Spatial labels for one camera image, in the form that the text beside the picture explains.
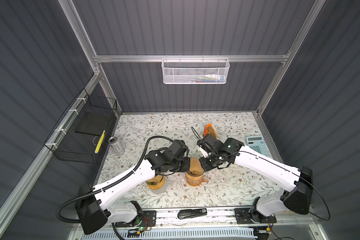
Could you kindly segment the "orange glass pitcher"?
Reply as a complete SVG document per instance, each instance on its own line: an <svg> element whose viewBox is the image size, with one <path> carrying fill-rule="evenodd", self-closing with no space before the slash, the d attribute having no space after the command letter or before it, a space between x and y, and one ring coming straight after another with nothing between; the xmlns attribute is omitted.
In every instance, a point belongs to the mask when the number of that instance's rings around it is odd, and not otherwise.
<svg viewBox="0 0 360 240"><path fill-rule="evenodd" d="M208 183L209 179L203 174L195 175L194 173L186 173L186 181L191 186L199 186L202 183Z"/></svg>

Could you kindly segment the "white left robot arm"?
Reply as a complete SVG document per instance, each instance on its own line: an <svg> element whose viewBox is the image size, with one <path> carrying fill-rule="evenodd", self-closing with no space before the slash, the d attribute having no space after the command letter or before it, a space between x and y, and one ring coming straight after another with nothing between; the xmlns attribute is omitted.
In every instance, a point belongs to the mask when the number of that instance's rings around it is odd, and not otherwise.
<svg viewBox="0 0 360 240"><path fill-rule="evenodd" d="M169 147L149 151L145 146L138 163L128 171L94 187L80 187L75 210L83 231L90 235L108 223L137 225L143 211L136 201L119 207L112 203L139 184L166 172L184 173L190 168L189 148L183 140L173 140Z"/></svg>

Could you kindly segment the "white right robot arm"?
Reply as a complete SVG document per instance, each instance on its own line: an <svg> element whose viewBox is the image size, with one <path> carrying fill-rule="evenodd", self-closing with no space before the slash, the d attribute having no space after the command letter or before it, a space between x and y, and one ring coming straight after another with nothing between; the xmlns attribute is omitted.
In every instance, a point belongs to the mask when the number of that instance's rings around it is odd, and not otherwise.
<svg viewBox="0 0 360 240"><path fill-rule="evenodd" d="M206 172L221 170L223 164L227 167L236 164L257 172L280 187L279 191L271 195L255 198L249 210L254 222L271 222L275 213L287 210L300 215L309 213L314 190L311 169L285 165L233 138L221 142L207 134L197 141L197 146L203 155L200 158L201 166Z"/></svg>

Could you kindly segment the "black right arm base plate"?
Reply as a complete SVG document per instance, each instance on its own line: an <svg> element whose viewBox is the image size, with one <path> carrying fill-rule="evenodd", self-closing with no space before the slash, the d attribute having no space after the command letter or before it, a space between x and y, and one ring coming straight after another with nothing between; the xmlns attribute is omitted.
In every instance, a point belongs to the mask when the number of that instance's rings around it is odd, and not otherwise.
<svg viewBox="0 0 360 240"><path fill-rule="evenodd" d="M238 224L275 224L276 216L265 217L257 211L251 212L250 208L235 208L235 218Z"/></svg>

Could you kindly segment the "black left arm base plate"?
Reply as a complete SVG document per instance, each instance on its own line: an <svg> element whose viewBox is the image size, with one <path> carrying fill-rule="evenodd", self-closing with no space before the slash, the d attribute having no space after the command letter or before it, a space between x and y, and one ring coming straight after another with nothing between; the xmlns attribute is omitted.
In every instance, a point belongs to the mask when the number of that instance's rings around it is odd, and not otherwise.
<svg viewBox="0 0 360 240"><path fill-rule="evenodd" d="M155 227L157 219L157 211L146 211L143 210L141 217L138 217L136 222L124 223L118 222L115 223L117 228L137 228L137 227Z"/></svg>

